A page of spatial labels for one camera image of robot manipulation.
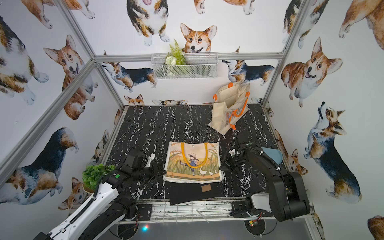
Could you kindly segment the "black canvas bag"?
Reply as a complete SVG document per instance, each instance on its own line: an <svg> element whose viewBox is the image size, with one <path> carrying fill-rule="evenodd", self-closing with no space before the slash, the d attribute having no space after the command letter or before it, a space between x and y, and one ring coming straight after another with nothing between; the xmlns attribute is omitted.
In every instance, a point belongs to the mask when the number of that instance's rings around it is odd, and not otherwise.
<svg viewBox="0 0 384 240"><path fill-rule="evenodd" d="M230 195L230 190L226 190L221 182L209 184L165 182L165 188L166 199L169 199L171 205L212 198L244 197L241 192Z"/></svg>

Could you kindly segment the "cream bag yellow handles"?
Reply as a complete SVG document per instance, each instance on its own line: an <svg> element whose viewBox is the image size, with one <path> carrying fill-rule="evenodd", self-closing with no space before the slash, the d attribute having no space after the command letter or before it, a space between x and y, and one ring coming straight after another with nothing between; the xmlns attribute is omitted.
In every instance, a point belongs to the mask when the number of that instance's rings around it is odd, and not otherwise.
<svg viewBox="0 0 384 240"><path fill-rule="evenodd" d="M220 143L170 142L164 181L184 184L218 183L224 178L220 167Z"/></svg>

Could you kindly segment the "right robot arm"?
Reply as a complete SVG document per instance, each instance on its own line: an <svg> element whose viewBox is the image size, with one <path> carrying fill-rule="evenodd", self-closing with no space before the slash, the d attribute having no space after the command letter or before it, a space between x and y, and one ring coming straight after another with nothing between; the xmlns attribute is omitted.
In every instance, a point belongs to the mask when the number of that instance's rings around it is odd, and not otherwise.
<svg viewBox="0 0 384 240"><path fill-rule="evenodd" d="M220 170L238 173L248 163L266 178L266 193L251 195L246 203L252 210L270 212L279 222L308 215L311 206L302 176L289 172L273 160L256 143L242 142L234 138L235 147L228 151Z"/></svg>

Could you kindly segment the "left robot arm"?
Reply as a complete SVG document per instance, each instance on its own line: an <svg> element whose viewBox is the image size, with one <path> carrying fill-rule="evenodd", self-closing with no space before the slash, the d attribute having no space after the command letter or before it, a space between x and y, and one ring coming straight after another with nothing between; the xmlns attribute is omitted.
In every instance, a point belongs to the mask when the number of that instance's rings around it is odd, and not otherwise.
<svg viewBox="0 0 384 240"><path fill-rule="evenodd" d="M97 240L123 219L139 216L130 187L136 182L150 183L167 172L139 145L129 148L125 160L98 181L98 186L72 215L48 234L40 232L36 240Z"/></svg>

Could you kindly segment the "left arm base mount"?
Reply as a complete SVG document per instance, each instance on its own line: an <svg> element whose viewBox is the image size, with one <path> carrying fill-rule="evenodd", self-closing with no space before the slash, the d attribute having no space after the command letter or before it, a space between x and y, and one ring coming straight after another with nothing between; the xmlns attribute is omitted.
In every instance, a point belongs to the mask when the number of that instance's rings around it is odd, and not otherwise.
<svg viewBox="0 0 384 240"><path fill-rule="evenodd" d="M126 221L149 221L153 210L152 204L133 204L126 212Z"/></svg>

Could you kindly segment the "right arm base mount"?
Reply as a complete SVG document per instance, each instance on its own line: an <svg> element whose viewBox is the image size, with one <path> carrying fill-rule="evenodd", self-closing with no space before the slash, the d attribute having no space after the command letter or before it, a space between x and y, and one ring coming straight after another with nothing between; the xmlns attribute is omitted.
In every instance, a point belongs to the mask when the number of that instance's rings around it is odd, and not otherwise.
<svg viewBox="0 0 384 240"><path fill-rule="evenodd" d="M273 214L271 212L255 209L252 204L247 201L231 202L231 211L229 215L234 218L251 219L257 219L259 217L273 217Z"/></svg>

